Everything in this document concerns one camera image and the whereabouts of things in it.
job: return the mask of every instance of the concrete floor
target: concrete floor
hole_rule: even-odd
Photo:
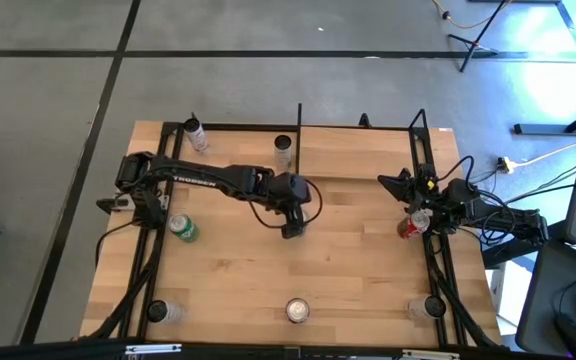
[[[444,1],[472,23],[495,4]],[[0,0],[0,49],[114,49],[129,0]],[[570,10],[576,17],[576,10]],[[147,0],[129,49],[463,50],[430,1]],[[512,4],[486,45],[503,51],[571,52],[575,44],[553,5]],[[16,340],[110,59],[0,59],[0,345]],[[497,156],[533,158],[571,138],[521,138],[517,122],[576,118],[576,61],[125,59],[70,232],[38,341],[78,333],[107,216],[94,205],[113,180],[134,121],[407,125],[419,108],[433,127],[455,129],[475,173]],[[502,198],[532,189],[576,163],[576,148],[500,176]],[[565,216],[569,192],[535,197],[550,222]]]

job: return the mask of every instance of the black metal frame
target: black metal frame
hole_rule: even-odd
[[[417,124],[417,121],[421,119],[422,121],[422,126],[415,126],[415,124]],[[181,143],[182,143],[182,138],[183,138],[183,124],[181,123],[164,123],[164,126],[162,128],[162,132],[161,132],[161,138],[159,140],[159,147],[157,150],[158,154],[163,154],[166,151],[166,144],[168,142],[168,137],[173,134],[176,130],[176,138],[175,138],[175,147],[173,149],[173,157],[174,158],[179,158],[180,156],[180,150],[181,150]],[[297,112],[297,125],[261,125],[261,124],[216,124],[216,123],[205,123],[203,124],[203,127],[206,131],[267,131],[267,132],[294,132],[296,133],[297,136],[297,144],[300,143],[301,141],[301,127],[305,126],[302,124],[302,104],[300,103],[298,105],[298,112]],[[411,154],[412,154],[412,160],[413,160],[413,164],[414,164],[414,168],[415,168],[415,173],[417,172],[417,167],[418,165],[421,163],[421,161],[423,161],[424,163],[427,164],[433,164],[434,160],[433,160],[433,155],[432,155],[432,147],[430,145],[430,133],[428,131],[428,123],[426,120],[426,113],[424,109],[421,109],[417,115],[415,116],[413,122],[410,124],[410,126],[408,128],[399,128],[399,127],[373,127],[370,124],[370,120],[368,119],[368,115],[367,114],[362,114],[361,118],[359,120],[359,124],[358,127],[350,127],[350,126],[328,126],[331,128],[340,128],[340,129],[382,129],[382,130],[390,130],[390,131],[407,131],[409,134],[409,139],[410,139],[410,148],[411,148]],[[423,148],[423,155],[424,155],[424,159],[421,160],[417,151],[417,142],[421,142],[421,146]],[[298,164],[299,164],[299,147],[297,147],[297,152],[296,152],[296,157],[297,157],[297,164],[296,167],[298,168]],[[168,181],[166,183],[166,188],[164,191],[165,195],[168,195],[171,199],[172,199],[172,182]],[[161,228],[157,229],[157,237],[155,239],[155,243],[153,245],[153,254],[151,256],[153,256],[154,262],[153,262],[153,273],[151,275],[151,277],[149,278],[148,282],[146,283],[146,291],[145,291],[145,295],[143,298],[143,302],[142,302],[142,309],[140,312],[140,316],[139,316],[139,327],[137,329],[137,338],[138,339],[142,339],[145,341],[145,337],[146,337],[146,331],[147,331],[147,325],[148,325],[148,320],[146,317],[146,309],[148,304],[153,300],[153,294],[154,294],[154,288],[155,288],[155,282],[157,279],[157,269],[158,269],[158,265],[159,265],[159,259],[161,258],[161,249],[163,246],[163,235],[165,234],[166,231],[166,226],[162,225]],[[142,229],[140,231],[139,234],[139,241],[137,243],[137,247],[135,250],[135,256],[133,258],[133,263],[131,266],[131,276],[130,276],[130,283],[129,286],[131,284],[134,284],[135,282],[135,278],[136,276],[139,274],[142,265],[143,265],[143,257],[144,257],[144,253],[145,253],[145,249],[146,249],[146,242],[147,242],[147,238],[148,238],[148,234],[149,231]],[[448,280],[448,283],[450,285],[450,287],[452,288],[452,290],[458,294],[458,290],[457,290],[457,279],[455,276],[455,272],[454,272],[454,266],[452,263],[452,256],[450,254],[450,245],[449,242],[447,241],[447,238],[442,238],[440,239],[440,241],[443,242],[443,247],[442,247],[442,259],[443,259],[443,263],[444,263],[444,267],[446,269],[446,279]],[[434,254],[432,254],[432,246],[426,246],[426,242],[427,241],[431,241],[431,236],[430,234],[424,234],[424,253],[425,253],[425,257],[426,260],[428,260],[429,257],[431,256],[435,256]],[[435,280],[433,280],[433,277],[431,275],[431,270],[430,270],[430,266],[427,267],[427,271],[428,271],[428,280],[430,283],[430,289],[431,289],[431,293],[435,296],[440,296],[440,292],[439,292],[439,287],[436,284]],[[126,312],[123,320],[120,323],[120,332],[119,332],[119,336],[120,337],[125,337],[128,336],[128,330],[130,327],[130,318],[132,315],[132,307],[130,307],[130,309]],[[457,343],[459,345],[467,345],[467,338],[465,335],[465,329],[463,324],[461,324],[461,322],[459,321],[459,318],[456,316],[456,313],[454,313],[453,310],[453,319],[454,319],[454,324],[455,324],[455,330],[456,330],[456,334],[457,334]],[[446,345],[448,345],[448,338],[447,338],[447,332],[446,332],[446,323],[445,320],[443,319],[443,317],[435,320],[435,330],[437,332],[437,342],[441,347],[444,347]],[[200,348],[202,347],[212,347],[213,344],[203,344],[200,346]],[[225,348],[237,348],[237,346],[233,346],[233,345],[223,345]],[[327,353],[329,354],[330,352],[332,353],[336,353],[336,354],[341,354],[344,351],[349,351],[349,349],[352,348],[347,348],[347,347],[316,347],[317,349],[320,349],[319,351],[321,351],[322,349],[325,349],[327,351]],[[255,349],[273,349],[274,351],[276,350],[281,350],[281,351],[285,351],[284,347],[255,347]],[[304,351],[308,351],[307,349],[309,349],[308,347],[299,347],[299,351],[301,352],[301,354],[304,354]],[[374,353],[380,353],[380,354],[395,354],[396,356],[401,355],[401,349],[398,348],[387,348],[387,349],[381,349],[378,352],[374,352],[374,348],[356,348],[355,350],[351,350],[353,351],[353,353],[357,353],[358,355],[363,355],[363,356],[367,356],[367,354],[374,354]]]
[[[515,124],[515,134],[576,136],[576,120],[569,125]]]
[[[493,20],[495,20],[495,17],[497,17],[497,14],[499,14],[501,9],[503,9],[504,6],[506,6],[506,4],[508,4],[508,0],[501,0],[501,2],[499,3],[499,6],[497,6],[497,9],[495,9],[495,12],[492,13],[490,18],[486,22],[486,25],[484,25],[484,28],[481,30],[479,35],[477,35],[477,38],[475,39],[475,41],[464,39],[464,38],[457,36],[457,35],[454,35],[454,34],[448,34],[449,38],[453,38],[455,40],[461,41],[464,44],[470,45],[470,47],[468,48],[468,54],[466,54],[466,57],[464,58],[464,62],[461,64],[461,67],[459,68],[459,72],[464,72],[464,70],[466,70],[466,65],[468,65],[468,62],[470,61],[470,59],[472,59],[472,57],[475,54],[475,51],[477,51],[477,50],[481,49],[481,50],[487,51],[489,53],[489,56],[495,56],[495,55],[499,54],[499,51],[497,51],[495,49],[485,48],[485,47],[481,46],[479,44],[479,42],[481,41],[481,38],[486,33],[486,30],[488,30],[488,27],[490,26],[490,24],[493,22]]]

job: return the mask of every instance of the black vertical rod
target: black vertical rod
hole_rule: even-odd
[[[477,36],[477,39],[470,44],[470,49],[468,49],[468,55],[466,55],[466,59],[464,59],[464,63],[461,65],[459,72],[464,72],[464,70],[466,70],[466,65],[468,65],[468,61],[470,61],[473,53],[479,47],[479,40],[481,40],[481,38],[484,36],[484,33],[486,32],[486,30],[488,30],[488,27],[495,19],[495,16],[497,16],[497,14],[501,11],[501,9],[503,9],[504,5],[506,4],[506,1],[508,0],[501,0],[495,12],[492,13],[492,16],[490,17],[490,19],[488,19],[486,25],[484,25],[484,28],[481,29],[481,32],[479,33],[479,36]]]
[[[446,269],[446,280],[448,281],[448,286],[455,293],[455,296],[459,297],[459,290],[457,289],[457,277],[455,276],[455,267],[452,263],[452,253],[450,251],[450,242],[448,241],[448,235],[442,232],[439,235],[439,241],[443,244],[441,256],[444,262],[444,268]],[[457,344],[468,345],[468,338],[466,337],[466,328],[464,324],[461,323],[457,310],[451,306],[452,319],[455,323],[455,334],[457,334]]]
[[[295,173],[299,174],[299,155],[301,154],[301,103],[297,105],[297,152],[295,155]]]
[[[161,129],[161,135],[159,137],[159,145],[157,146],[157,155],[166,155],[166,145],[168,144],[168,136],[170,136],[169,128],[163,125]],[[144,264],[144,255],[146,254],[146,244],[148,243],[148,235],[150,234],[150,229],[142,227],[139,230],[139,238],[137,239],[137,247],[135,249],[135,256],[132,261],[132,267],[130,269],[130,277],[128,278],[128,288],[132,286]],[[127,337],[130,328],[130,317],[132,316],[132,306],[131,303],[128,305],[126,313],[123,319],[119,322],[119,333],[118,337]]]
[[[184,127],[182,123],[175,123],[176,125],[176,135],[175,135],[175,145],[172,148],[172,158],[179,159],[181,154],[181,142],[184,136]],[[168,219],[168,213],[170,211],[170,205],[172,204],[172,190],[174,182],[172,180],[166,181],[166,186],[164,188],[164,195],[168,196],[168,207],[165,211],[165,217]],[[144,292],[143,302],[141,304],[141,315],[139,317],[139,326],[137,327],[137,337],[140,339],[146,338],[146,331],[148,330],[148,317],[146,312],[148,310],[148,305],[153,300],[155,294],[155,285],[157,282],[157,272],[159,271],[159,261],[161,260],[161,251],[164,246],[164,235],[166,234],[166,224],[157,229],[157,235],[155,237],[155,242],[152,246],[152,269],[151,275],[148,283],[146,284],[146,290]]]
[[[137,239],[135,256],[132,260],[132,267],[130,269],[130,278],[128,278],[128,288],[130,288],[135,283],[137,276],[139,276],[139,272],[141,271],[141,267],[144,261],[144,254],[146,252],[146,243],[148,242],[148,234],[150,234],[150,230],[146,228],[141,228],[141,230],[139,230],[139,238]],[[128,330],[130,328],[130,316],[132,315],[132,305],[132,303],[128,305],[123,319],[121,319],[119,322],[119,333],[117,334],[118,338],[125,338],[128,336]]]
[[[428,283],[430,284],[430,295],[439,297],[439,287],[432,276],[432,268],[430,267],[430,262],[432,257],[435,255],[432,253],[432,237],[429,231],[423,234],[423,246],[424,254],[426,256],[426,267],[428,270]],[[437,343],[439,347],[448,344],[448,337],[446,336],[446,321],[444,317],[435,319],[435,330],[437,332]]]

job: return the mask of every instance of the cable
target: cable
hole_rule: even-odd
[[[448,176],[450,176],[450,174],[452,174],[457,169],[457,167],[459,167],[459,165],[461,165],[461,163],[463,163],[466,160],[470,160],[470,167],[468,168],[468,172],[466,173],[466,186],[468,187],[468,190],[474,191],[473,188],[470,186],[470,173],[472,173],[472,169],[475,167],[475,158],[473,158],[470,155],[464,156],[461,160],[459,160],[459,162],[456,163],[455,166],[453,166],[452,169],[448,171],[448,174],[437,179],[437,183],[439,183],[442,180],[446,180],[446,178],[448,178]]]
[[[430,245],[430,250],[431,250],[431,252],[432,252],[433,255],[441,254],[441,252],[444,251],[444,241],[445,241],[445,240],[443,239],[443,237],[440,236],[440,237],[439,237],[439,250],[437,250],[437,251],[432,251],[432,248],[433,248],[434,246],[432,246],[432,244]]]
[[[459,23],[457,23],[455,20],[453,20],[452,16],[450,16],[450,12],[446,11],[443,6],[441,6],[441,4],[439,3],[439,1],[437,0],[432,0],[432,2],[435,4],[435,7],[437,8],[437,13],[439,13],[439,17],[442,19],[447,19],[448,21],[450,21],[453,25],[455,25],[456,27],[460,28],[460,29],[472,29],[474,27],[480,26],[482,24],[484,24],[486,21],[490,20],[490,18],[492,18],[492,15],[490,15],[489,17],[487,17],[486,19],[473,24],[473,25],[461,25]],[[506,4],[504,4],[504,6],[501,8],[501,10],[503,10],[506,6],[510,5],[513,2],[513,0],[509,0]]]
[[[474,236],[475,239],[480,240],[479,235],[477,235],[474,231],[468,230],[468,229],[466,229],[466,228],[464,228],[464,227],[461,227],[461,226],[459,226],[457,229],[459,229],[459,230],[461,230],[461,231],[464,231],[464,232],[467,232],[467,233],[469,233],[470,235]]]
[[[507,211],[510,213],[510,217],[512,218],[512,223],[511,223],[511,225],[510,225],[510,230],[508,230],[508,231],[506,231],[506,232],[502,233],[501,235],[499,235],[499,236],[497,236],[497,237],[494,237],[494,238],[491,237],[492,234],[494,233],[494,231],[490,231],[490,233],[487,233],[486,231],[488,231],[488,230],[486,230],[486,225],[488,224],[488,221],[489,221],[490,219],[492,219],[492,217],[493,217],[494,215],[497,215],[497,214],[499,214],[500,212],[495,211],[495,212],[491,213],[490,215],[488,215],[488,216],[485,218],[484,223],[483,223],[483,225],[482,225],[482,227],[481,227],[481,236],[482,236],[484,239],[487,240],[487,241],[486,241],[486,245],[490,245],[490,244],[491,244],[490,242],[498,243],[498,242],[500,242],[501,240],[503,240],[503,238],[504,238],[506,235],[512,233],[512,231],[515,229],[515,225],[516,225],[515,213],[514,213],[512,210],[510,210],[510,208],[508,207],[508,203],[507,203],[507,202],[504,202],[503,200],[501,200],[497,195],[495,195],[495,194],[493,194],[493,193],[491,193],[491,192],[485,191],[485,190],[479,190],[479,192],[480,192],[482,195],[484,195],[484,196],[486,196],[486,197],[489,197],[489,198],[495,200],[497,203],[499,203],[499,205],[501,205],[501,206],[504,208],[504,210],[507,210]]]
[[[490,190],[491,193],[495,192],[495,189],[497,189],[497,172],[495,172],[495,180],[492,184],[492,190]]]
[[[324,207],[324,199],[321,196],[321,192],[319,191],[319,188],[317,187],[317,185],[315,185],[312,181],[310,181],[306,178],[304,178],[304,180],[306,180],[306,182],[308,184],[310,184],[310,186],[312,186],[313,189],[315,189],[315,191],[317,192],[317,196],[319,196],[319,208],[317,209],[317,213],[315,213],[315,215],[312,218],[310,218],[304,222],[304,225],[307,225],[307,224],[310,224],[311,222],[313,222],[321,214],[321,211],[323,210],[323,207]],[[270,224],[266,223],[265,221],[263,221],[261,219],[261,217],[257,213],[257,209],[255,209],[255,206],[252,204],[252,202],[249,201],[248,204],[250,205],[250,208],[252,209],[252,213],[255,214],[257,221],[259,221],[261,223],[261,225],[263,225],[269,229],[280,229],[283,226],[283,225],[270,225]]]
[[[129,225],[132,225],[133,223],[134,223],[133,221],[125,223],[123,225],[117,226],[116,228],[110,229],[110,230],[106,231],[103,235],[101,235],[99,240],[97,240],[97,247],[95,250],[95,268],[97,268],[97,264],[99,264],[99,254],[101,253],[101,244],[103,243],[106,236],[114,233],[115,231],[121,230],[121,229],[123,229]]]
[[[532,160],[530,160],[530,161],[526,161],[526,162],[522,162],[522,163],[515,163],[515,164],[514,164],[514,165],[515,165],[514,167],[528,166],[528,165],[534,164],[534,163],[536,163],[537,161],[543,160],[543,159],[545,159],[545,158],[547,158],[547,157],[549,157],[549,156],[551,156],[551,155],[555,155],[555,154],[558,153],[558,152],[564,151],[564,150],[566,150],[566,149],[570,149],[571,147],[573,147],[573,146],[575,146],[575,145],[576,145],[576,142],[574,142],[574,143],[572,143],[572,144],[568,144],[568,145],[566,145],[566,146],[562,146],[562,147],[560,147],[560,148],[558,148],[558,149],[555,149],[555,150],[553,150],[553,151],[551,151],[551,152],[549,152],[549,153],[545,153],[545,154],[543,154],[543,155],[541,155],[541,156],[538,156],[538,157],[536,157],[536,158],[534,158],[534,159],[532,159]]]
[[[317,187],[317,185],[315,185],[312,181],[310,181],[306,178],[304,178],[304,180],[306,180],[306,182],[308,184],[310,184],[310,186],[312,186],[313,189],[315,189],[315,191],[317,192],[317,196],[319,196],[319,209],[317,209],[317,213],[315,213],[315,216],[313,216],[312,218],[310,218],[306,221],[306,224],[310,224],[316,218],[319,217],[319,214],[321,214],[321,210],[323,210],[323,208],[324,208],[324,198],[321,196],[321,192],[319,192],[319,188]]]
[[[483,174],[486,174],[486,177],[484,177],[483,179],[480,179],[480,180],[475,180],[475,181],[471,182],[471,184],[478,184],[482,181],[486,181],[486,180],[490,179],[493,175],[497,174],[497,170],[486,171],[486,172],[483,172],[481,174],[474,175],[473,177],[476,178],[476,177],[479,177]]]
[[[263,225],[269,229],[281,229],[281,227],[283,226],[283,225],[270,225],[270,224],[268,224],[267,222],[263,221],[259,217],[259,214],[257,213],[257,209],[255,209],[255,206],[252,204],[252,201],[248,201],[248,205],[250,205],[250,208],[252,209],[252,213],[255,214],[257,221],[259,221],[261,223],[261,225]]]
[[[515,202],[515,201],[523,200],[523,199],[525,199],[525,198],[527,198],[527,197],[530,197],[530,196],[539,195],[539,194],[545,194],[545,193],[547,193],[547,192],[556,191],[556,190],[561,190],[561,189],[565,189],[565,188],[569,188],[569,187],[576,187],[576,184],[564,185],[564,186],[557,186],[556,188],[546,189],[546,190],[541,190],[541,191],[533,192],[533,193],[526,194],[526,195],[521,195],[521,196],[518,196],[518,197],[516,197],[516,198],[514,198],[514,199],[512,199],[512,200],[510,200],[510,201],[507,201],[506,204],[510,204],[510,203]]]
[[[555,184],[557,184],[557,183],[559,183],[559,182],[561,182],[561,181],[564,181],[564,180],[566,180],[567,178],[569,178],[569,177],[571,177],[571,176],[573,176],[573,175],[576,175],[576,171],[573,172],[573,173],[571,173],[571,174],[566,174],[566,173],[568,173],[568,172],[570,172],[570,171],[572,171],[572,170],[574,170],[574,169],[575,169],[575,167],[573,167],[573,168],[571,168],[571,169],[568,169],[568,170],[564,171],[563,173],[559,174],[559,175],[558,175],[557,177],[555,177],[554,179],[550,180],[549,182],[547,182],[547,183],[545,183],[545,184],[542,184],[542,185],[540,185],[539,187],[537,187],[536,189],[531,190],[531,191],[528,191],[528,192],[525,193],[525,194],[522,194],[522,195],[519,195],[519,196],[517,196],[517,197],[515,197],[515,198],[512,198],[512,199],[510,199],[509,201],[515,201],[515,199],[517,199],[517,198],[519,198],[519,197],[522,197],[522,196],[524,196],[524,195],[528,195],[528,194],[533,193],[533,192],[535,192],[535,191],[538,191],[538,190],[541,190],[541,189],[550,187],[550,186],[555,185]]]
[[[559,306],[557,308],[557,313],[561,314],[561,304],[564,301],[564,296],[566,296],[566,292],[572,289],[576,285],[576,280],[564,287],[563,291],[561,292],[561,296],[559,297]]]

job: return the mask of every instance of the wooden table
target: wooden table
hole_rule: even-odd
[[[161,125],[137,122],[128,152],[155,152]],[[209,154],[198,155],[185,139],[181,159],[274,167],[272,144],[278,134],[207,131]],[[437,172],[445,174],[459,159],[452,130],[431,129],[431,144]],[[171,214],[188,214],[201,235],[187,244],[166,234],[155,299],[183,304],[187,316],[181,325],[150,324],[147,339],[436,347],[433,323],[406,315],[410,300],[429,293],[421,239],[406,241],[397,235],[404,204],[376,181],[377,175],[398,175],[411,165],[404,131],[302,127],[300,174],[317,184],[324,207],[303,237],[290,240],[259,224],[244,202],[214,189],[176,184]],[[313,201],[304,209],[314,214],[317,205],[313,191]],[[283,221],[258,208],[268,223]],[[108,227],[131,216],[113,214]],[[123,296],[138,232],[125,228],[106,238],[81,334],[95,330]],[[479,244],[461,232],[450,241],[460,297],[488,336],[499,342]],[[290,323],[284,313],[295,297],[311,307],[309,319],[300,325]],[[134,309],[130,333],[136,332],[140,301]],[[446,318],[454,343],[449,313]]]

